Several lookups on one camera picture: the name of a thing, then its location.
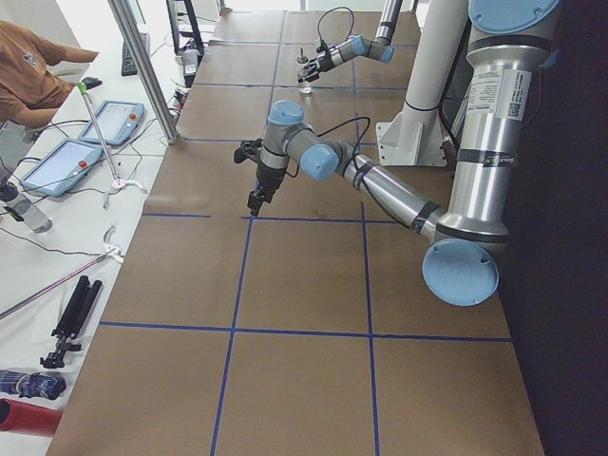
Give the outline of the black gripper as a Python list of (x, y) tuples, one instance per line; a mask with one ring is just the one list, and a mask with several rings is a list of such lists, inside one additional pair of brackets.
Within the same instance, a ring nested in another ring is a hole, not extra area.
[(327, 72), (333, 68), (332, 54), (328, 50), (324, 53), (319, 53), (315, 58), (310, 59), (307, 56), (298, 56), (297, 64), (303, 67), (303, 72), (298, 74), (299, 82), (313, 82), (319, 78), (319, 74)]
[(287, 168), (273, 168), (261, 162), (256, 169), (256, 189), (248, 196), (250, 214), (257, 217), (263, 203), (270, 204), (286, 175)]

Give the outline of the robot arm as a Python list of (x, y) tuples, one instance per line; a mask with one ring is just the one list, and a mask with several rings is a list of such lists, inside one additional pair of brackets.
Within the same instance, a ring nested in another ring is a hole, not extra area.
[[(350, 8), (339, 6), (325, 11), (316, 25), (318, 35), (317, 55), (310, 60), (301, 53), (296, 59), (298, 63), (298, 82), (301, 85), (311, 83), (317, 80), (321, 73), (328, 72), (360, 56), (382, 63), (389, 62), (394, 52), (391, 41), (396, 30), (401, 7), (401, 0), (385, 2), (373, 39), (352, 33), (355, 19)], [(346, 10), (350, 15), (351, 24), (347, 37), (341, 43), (329, 46), (322, 36), (321, 23), (328, 14), (335, 10)]]
[[(256, 165), (248, 208), (270, 202), (290, 163), (310, 178), (341, 175), (389, 216), (426, 237), (428, 288), (443, 301), (473, 306), (491, 297), (508, 239), (505, 197), (517, 161), (533, 74), (551, 58), (558, 1), (434, 1), (417, 48), (402, 110), (376, 126), (379, 157), (349, 142), (326, 140), (304, 121), (300, 105), (278, 101), (261, 138), (243, 142), (235, 162)], [(447, 208), (391, 173), (394, 165), (442, 166), (441, 106), (460, 48), (473, 74)]]

